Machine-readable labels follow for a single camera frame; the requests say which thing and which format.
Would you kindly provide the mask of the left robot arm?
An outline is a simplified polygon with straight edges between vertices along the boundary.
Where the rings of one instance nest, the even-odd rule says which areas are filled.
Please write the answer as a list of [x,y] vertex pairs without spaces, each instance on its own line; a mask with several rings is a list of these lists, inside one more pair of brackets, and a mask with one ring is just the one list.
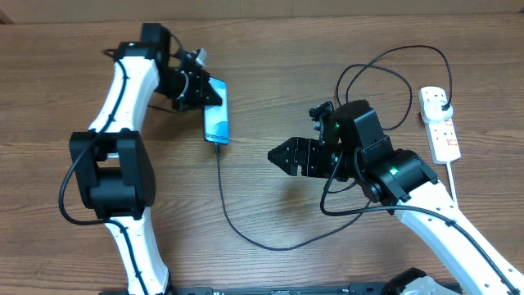
[[173,294],[171,273],[163,262],[152,226],[156,177],[141,130],[155,93],[171,101],[173,112],[200,110],[203,138],[229,143],[228,86],[206,71],[208,54],[182,46],[160,23],[142,25],[138,41],[122,42],[104,53],[114,62],[114,75],[96,119],[69,141],[72,165],[59,190],[65,208],[66,185],[75,177],[84,206],[94,211],[94,224],[104,224],[118,247],[128,278],[126,294]]

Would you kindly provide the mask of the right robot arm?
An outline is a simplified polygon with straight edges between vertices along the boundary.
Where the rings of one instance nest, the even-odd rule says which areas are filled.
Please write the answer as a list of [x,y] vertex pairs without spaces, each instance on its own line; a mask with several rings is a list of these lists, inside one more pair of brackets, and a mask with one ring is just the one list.
[[268,159],[291,176],[352,179],[373,203],[410,228],[468,294],[521,294],[523,275],[459,210],[436,172],[415,152],[394,149],[368,101],[312,108],[319,137],[289,138]]

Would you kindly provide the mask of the blue Galaxy smartphone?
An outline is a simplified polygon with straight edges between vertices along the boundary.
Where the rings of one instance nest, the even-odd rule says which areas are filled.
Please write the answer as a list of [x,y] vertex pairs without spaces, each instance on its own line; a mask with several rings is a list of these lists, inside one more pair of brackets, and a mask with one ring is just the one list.
[[228,87],[224,81],[216,78],[210,78],[210,85],[222,99],[222,104],[204,108],[204,139],[210,143],[227,145],[229,144]]

